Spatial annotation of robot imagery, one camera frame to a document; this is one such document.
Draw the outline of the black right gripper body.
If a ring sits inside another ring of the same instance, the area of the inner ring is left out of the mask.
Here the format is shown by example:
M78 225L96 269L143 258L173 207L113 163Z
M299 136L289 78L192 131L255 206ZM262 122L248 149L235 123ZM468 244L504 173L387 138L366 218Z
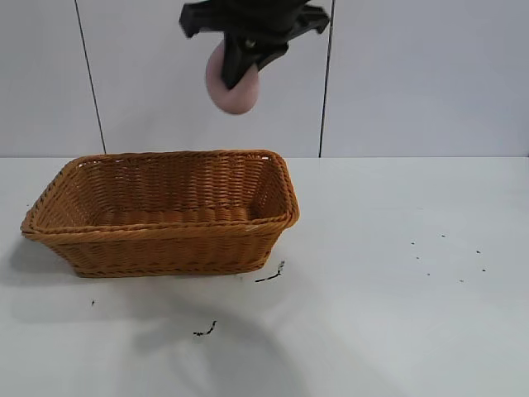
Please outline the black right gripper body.
M215 31L271 44L283 44L312 30L321 34L329 23L325 9L308 1L188 2L179 18L187 38Z

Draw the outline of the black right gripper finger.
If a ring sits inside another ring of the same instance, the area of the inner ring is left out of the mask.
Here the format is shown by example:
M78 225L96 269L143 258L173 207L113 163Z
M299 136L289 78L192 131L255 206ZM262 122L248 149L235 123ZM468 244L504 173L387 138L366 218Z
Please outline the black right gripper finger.
M288 51L288 42L276 44L258 41L254 46L255 65L257 69L263 69L278 58L284 56Z
M222 82L228 89L233 89L251 66L260 69L265 56L256 41L242 36L225 32L223 43Z

